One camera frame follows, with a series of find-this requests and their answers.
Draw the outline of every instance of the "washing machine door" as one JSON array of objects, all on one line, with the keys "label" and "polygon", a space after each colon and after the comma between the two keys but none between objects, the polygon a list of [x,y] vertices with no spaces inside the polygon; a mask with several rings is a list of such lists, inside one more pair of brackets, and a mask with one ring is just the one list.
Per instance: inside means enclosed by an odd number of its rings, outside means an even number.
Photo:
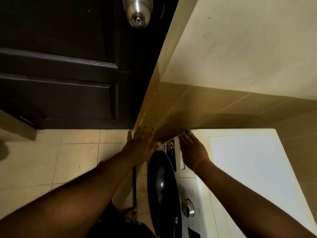
[{"label": "washing machine door", "polygon": [[172,165],[163,151],[155,151],[147,171],[147,192],[156,235],[182,237],[181,206]]}]

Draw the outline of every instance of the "dark brown door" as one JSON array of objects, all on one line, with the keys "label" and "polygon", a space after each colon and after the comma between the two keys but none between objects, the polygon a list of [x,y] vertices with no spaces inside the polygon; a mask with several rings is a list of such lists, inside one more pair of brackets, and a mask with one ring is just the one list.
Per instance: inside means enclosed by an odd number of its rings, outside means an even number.
[{"label": "dark brown door", "polygon": [[34,128],[133,128],[178,0],[1,0],[0,109]]}]

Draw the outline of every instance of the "white washing machine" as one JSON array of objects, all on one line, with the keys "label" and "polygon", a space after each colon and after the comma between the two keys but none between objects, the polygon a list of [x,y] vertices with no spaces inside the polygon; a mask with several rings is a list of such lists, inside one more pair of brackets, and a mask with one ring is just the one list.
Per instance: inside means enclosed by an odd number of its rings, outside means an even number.
[{"label": "white washing machine", "polygon": [[[274,129],[192,132],[214,164],[317,234],[314,218]],[[177,137],[150,158],[147,183],[152,223],[159,237],[245,237],[213,193],[184,165]]]}]

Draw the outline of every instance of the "hand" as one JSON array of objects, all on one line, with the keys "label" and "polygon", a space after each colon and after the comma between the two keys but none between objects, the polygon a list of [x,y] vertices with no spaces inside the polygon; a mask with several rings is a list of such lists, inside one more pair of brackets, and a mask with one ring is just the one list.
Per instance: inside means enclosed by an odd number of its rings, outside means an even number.
[{"label": "hand", "polygon": [[188,135],[184,132],[182,135],[179,135],[178,138],[184,163],[192,171],[195,172],[196,167],[205,161],[211,162],[206,148],[194,134]]},{"label": "hand", "polygon": [[126,145],[121,152],[126,153],[131,158],[133,166],[143,164],[161,146],[160,142],[152,141],[154,132],[154,128],[148,132],[147,126],[144,125],[143,130],[140,127],[137,128],[132,138],[132,131],[129,130]]}]

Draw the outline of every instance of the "silver door knob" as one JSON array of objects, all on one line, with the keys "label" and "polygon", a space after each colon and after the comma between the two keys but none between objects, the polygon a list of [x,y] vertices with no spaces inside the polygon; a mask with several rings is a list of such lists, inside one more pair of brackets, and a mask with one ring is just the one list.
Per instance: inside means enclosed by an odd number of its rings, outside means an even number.
[{"label": "silver door knob", "polygon": [[186,216],[187,218],[193,217],[195,215],[194,205],[190,199],[183,200],[181,207],[184,216]]},{"label": "silver door knob", "polygon": [[153,0],[123,0],[123,7],[132,27],[143,28],[149,24]]}]

